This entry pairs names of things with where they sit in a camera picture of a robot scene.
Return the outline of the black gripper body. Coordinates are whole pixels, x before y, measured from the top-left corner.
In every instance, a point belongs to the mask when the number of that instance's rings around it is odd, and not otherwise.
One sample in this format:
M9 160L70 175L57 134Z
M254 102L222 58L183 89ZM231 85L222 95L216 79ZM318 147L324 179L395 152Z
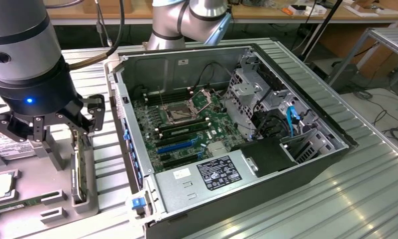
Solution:
M78 112L82 107L65 62L58 62L35 78L11 82L0 80L0 97L11 111L23 116L42 116L62 109Z

